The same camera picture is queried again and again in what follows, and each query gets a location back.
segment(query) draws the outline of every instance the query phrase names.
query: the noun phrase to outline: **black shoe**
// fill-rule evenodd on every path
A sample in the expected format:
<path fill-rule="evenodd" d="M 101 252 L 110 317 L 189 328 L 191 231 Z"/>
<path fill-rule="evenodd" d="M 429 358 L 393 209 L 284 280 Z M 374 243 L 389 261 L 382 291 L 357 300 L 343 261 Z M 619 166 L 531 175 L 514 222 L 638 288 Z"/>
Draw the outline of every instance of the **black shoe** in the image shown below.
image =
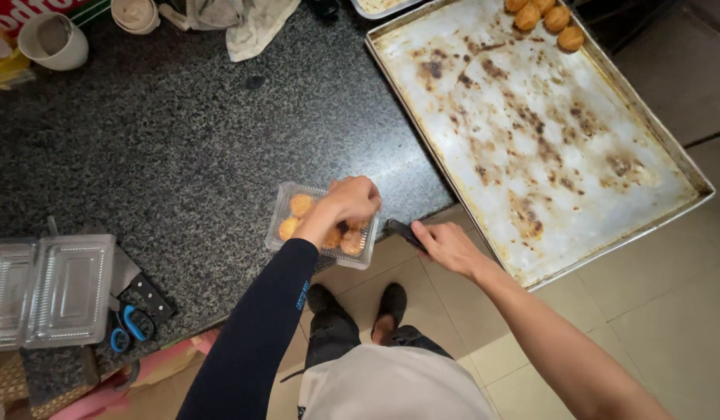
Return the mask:
<path fill-rule="evenodd" d="M 393 329 L 397 329 L 404 318 L 406 311 L 406 291 L 399 283 L 391 283 L 386 286 L 381 296 L 381 304 L 378 307 L 378 315 L 376 321 L 384 315 L 391 315 L 393 318 Z M 376 322 L 373 322 L 373 329 L 370 330 L 370 336 L 376 331 Z"/>
<path fill-rule="evenodd" d="M 325 310 L 326 308 L 335 308 L 344 311 L 344 308 L 339 304 L 334 294 L 319 284 L 312 285 L 309 288 L 308 293 L 306 293 L 306 302 L 309 304 L 309 310 L 311 310 L 314 315 L 317 314 L 318 311 Z"/>

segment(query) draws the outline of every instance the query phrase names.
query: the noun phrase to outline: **plastic food container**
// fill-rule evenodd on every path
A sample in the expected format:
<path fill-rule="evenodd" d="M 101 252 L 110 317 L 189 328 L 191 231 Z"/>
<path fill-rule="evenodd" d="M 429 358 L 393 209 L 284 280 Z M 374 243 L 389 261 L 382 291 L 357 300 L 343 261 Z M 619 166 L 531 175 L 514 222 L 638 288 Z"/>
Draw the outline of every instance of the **plastic food container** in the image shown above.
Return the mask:
<path fill-rule="evenodd" d="M 0 350 L 23 345 L 35 239 L 0 240 Z"/>
<path fill-rule="evenodd" d="M 39 241 L 26 348 L 102 341 L 114 265 L 112 234 Z"/>
<path fill-rule="evenodd" d="M 283 182 L 280 184 L 280 192 L 277 193 L 277 203 L 274 208 L 274 213 L 272 214 L 272 222 L 267 231 L 267 239 L 264 241 L 267 249 L 277 251 L 282 247 L 282 244 L 285 243 L 285 241 L 282 241 L 280 238 L 278 229 L 285 219 L 292 217 L 290 198 L 295 194 L 306 194 L 311 196 L 316 202 L 321 197 L 327 195 L 327 192 L 327 190 L 321 188 L 306 187 L 304 185 L 298 185 L 295 182 Z M 339 265 L 365 270 L 370 265 L 370 257 L 373 255 L 373 246 L 374 243 L 376 243 L 376 234 L 378 233 L 378 219 L 379 213 L 376 213 L 370 220 L 370 223 L 360 231 L 362 235 L 362 250 L 359 254 L 350 255 L 344 253 L 339 247 L 331 249 L 322 248 L 319 250 L 319 253 L 336 259 Z"/>

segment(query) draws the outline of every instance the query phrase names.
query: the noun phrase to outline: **cup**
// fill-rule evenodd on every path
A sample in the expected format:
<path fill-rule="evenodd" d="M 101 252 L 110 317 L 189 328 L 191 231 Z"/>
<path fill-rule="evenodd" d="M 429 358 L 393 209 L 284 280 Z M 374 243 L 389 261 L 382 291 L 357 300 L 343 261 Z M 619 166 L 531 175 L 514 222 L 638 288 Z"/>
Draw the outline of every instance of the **cup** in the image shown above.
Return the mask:
<path fill-rule="evenodd" d="M 40 33 L 42 23 L 51 19 L 60 19 L 65 26 L 67 33 L 53 33 L 61 39 L 57 52 L 49 54 L 42 47 L 42 40 L 39 36 L 46 36 Z M 70 19 L 63 14 L 48 12 L 33 16 L 23 25 L 18 34 L 18 48 L 28 58 L 51 70 L 72 70 L 80 67 L 87 60 L 87 38 Z"/>
<path fill-rule="evenodd" d="M 123 30 L 145 35 L 158 28 L 161 18 L 152 0 L 112 0 L 112 17 Z"/>

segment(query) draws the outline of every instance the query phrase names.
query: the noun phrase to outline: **jeans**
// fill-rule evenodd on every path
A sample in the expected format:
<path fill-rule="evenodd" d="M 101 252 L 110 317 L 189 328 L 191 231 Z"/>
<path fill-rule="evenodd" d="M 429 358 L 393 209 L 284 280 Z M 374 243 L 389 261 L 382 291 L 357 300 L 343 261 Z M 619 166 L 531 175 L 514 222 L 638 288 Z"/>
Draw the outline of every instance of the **jeans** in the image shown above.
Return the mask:
<path fill-rule="evenodd" d="M 360 345 L 359 334 L 355 320 L 346 311 L 336 308 L 320 310 L 311 321 L 306 369 L 344 356 Z M 411 325 L 397 328 L 388 346 L 423 348 L 452 359 L 446 350 Z"/>

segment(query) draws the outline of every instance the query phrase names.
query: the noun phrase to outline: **golden fried pastry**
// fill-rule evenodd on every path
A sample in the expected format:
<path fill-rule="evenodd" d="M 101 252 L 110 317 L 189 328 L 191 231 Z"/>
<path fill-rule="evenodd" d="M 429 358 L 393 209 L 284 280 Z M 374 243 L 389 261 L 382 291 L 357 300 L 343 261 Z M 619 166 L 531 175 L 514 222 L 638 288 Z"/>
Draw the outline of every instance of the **golden fried pastry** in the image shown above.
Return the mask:
<path fill-rule="evenodd" d="M 339 246 L 339 242 L 341 242 L 341 240 L 342 232 L 339 230 L 338 227 L 334 226 L 329 230 L 329 233 L 327 233 L 327 237 L 323 240 L 321 247 L 336 248 Z"/>
<path fill-rule="evenodd" d="M 370 223 L 370 219 L 365 220 L 346 220 L 347 227 L 351 230 L 363 230 Z"/>
<path fill-rule="evenodd" d="M 544 17 L 544 27 L 550 32 L 560 32 L 570 23 L 570 7 L 559 6 L 554 7 Z"/>
<path fill-rule="evenodd" d="M 557 37 L 557 44 L 567 51 L 577 51 L 583 45 L 583 31 L 577 26 L 568 26 Z"/>
<path fill-rule="evenodd" d="M 523 9 L 523 6 L 528 2 L 529 0 L 505 0 L 505 10 L 514 14 L 520 9 Z"/>
<path fill-rule="evenodd" d="M 308 213 L 313 205 L 311 196 L 305 194 L 295 194 L 290 199 L 290 211 L 297 218 L 303 217 Z"/>
<path fill-rule="evenodd" d="M 339 243 L 342 251 L 346 254 L 357 255 L 362 251 L 362 234 L 357 230 L 348 230 L 342 242 Z"/>
<path fill-rule="evenodd" d="M 287 241 L 293 237 L 293 232 L 295 232 L 295 228 L 298 227 L 298 222 L 299 220 L 296 217 L 288 217 L 280 223 L 278 232 L 280 233 L 280 239 L 282 241 Z"/>
<path fill-rule="evenodd" d="M 539 13 L 539 9 L 529 2 L 515 15 L 515 26 L 522 31 L 531 31 L 541 18 L 542 14 Z"/>
<path fill-rule="evenodd" d="M 531 0 L 531 2 L 539 9 L 542 16 L 548 14 L 554 7 L 554 0 Z"/>

